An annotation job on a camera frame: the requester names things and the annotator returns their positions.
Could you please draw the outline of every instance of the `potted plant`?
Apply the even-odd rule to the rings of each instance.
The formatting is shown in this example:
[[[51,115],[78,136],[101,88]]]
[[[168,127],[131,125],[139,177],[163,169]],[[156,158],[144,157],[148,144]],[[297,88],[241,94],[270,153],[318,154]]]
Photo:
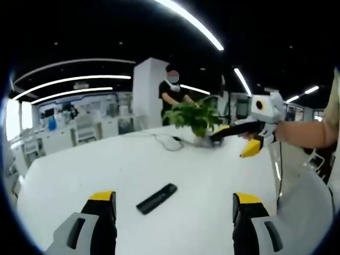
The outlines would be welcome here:
[[[165,112],[163,119],[168,118],[170,124],[176,128],[189,126],[196,137],[204,138],[209,132],[214,131],[215,124],[222,124],[218,110],[212,107],[209,98],[198,103],[183,102],[174,105],[171,110]]]

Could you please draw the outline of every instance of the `office desk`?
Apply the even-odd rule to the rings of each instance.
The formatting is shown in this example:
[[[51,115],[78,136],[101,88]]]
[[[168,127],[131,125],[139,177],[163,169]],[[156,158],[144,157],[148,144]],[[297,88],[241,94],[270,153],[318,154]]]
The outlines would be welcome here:
[[[148,130],[193,140],[190,129]],[[159,139],[178,147],[170,137]],[[170,152],[145,132],[108,138],[35,160],[18,198],[18,213],[37,246],[46,250],[53,231],[80,212],[95,192],[117,192],[116,254],[233,254],[232,193],[276,202],[268,150],[241,159],[246,141],[225,140],[221,148],[190,145]],[[173,183],[178,191],[148,215],[136,205]]]

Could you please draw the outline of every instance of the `black remote control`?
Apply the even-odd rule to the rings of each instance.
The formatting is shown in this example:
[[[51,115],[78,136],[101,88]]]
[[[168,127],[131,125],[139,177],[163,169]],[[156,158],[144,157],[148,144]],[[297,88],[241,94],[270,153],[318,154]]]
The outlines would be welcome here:
[[[142,214],[148,214],[169,197],[171,197],[171,195],[176,191],[177,187],[174,184],[169,183],[161,190],[157,191],[155,194],[144,200],[142,203],[138,204],[136,207]]]

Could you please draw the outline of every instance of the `black shirt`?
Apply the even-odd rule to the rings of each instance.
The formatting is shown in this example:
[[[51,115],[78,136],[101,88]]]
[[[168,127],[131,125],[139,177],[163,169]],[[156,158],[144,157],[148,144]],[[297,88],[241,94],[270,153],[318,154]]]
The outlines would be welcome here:
[[[170,110],[172,105],[168,104],[166,101],[163,100],[162,94],[167,93],[172,99],[176,100],[177,102],[182,102],[183,98],[185,96],[184,92],[182,91],[181,87],[180,90],[174,91],[170,88],[170,85],[166,81],[162,81],[159,85],[159,94],[158,97],[162,99],[163,101],[163,110],[162,114],[165,113],[165,111]]]

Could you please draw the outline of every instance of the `person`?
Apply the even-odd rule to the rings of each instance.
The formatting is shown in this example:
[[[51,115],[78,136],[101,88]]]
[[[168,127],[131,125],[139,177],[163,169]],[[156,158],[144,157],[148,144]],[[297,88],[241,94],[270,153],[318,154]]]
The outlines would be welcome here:
[[[167,77],[159,85],[158,97],[163,102],[163,109],[161,110],[161,116],[172,108],[173,105],[179,104],[182,101],[194,103],[194,101],[182,91],[179,78],[180,75],[171,65],[166,66]],[[163,120],[163,126],[169,125],[169,120]]]
[[[277,140],[310,149],[326,148],[335,143],[339,132],[339,82],[339,69],[335,68],[329,101],[324,110],[325,117],[322,122],[279,122],[275,130]],[[251,139],[253,135],[246,134],[245,136]]]

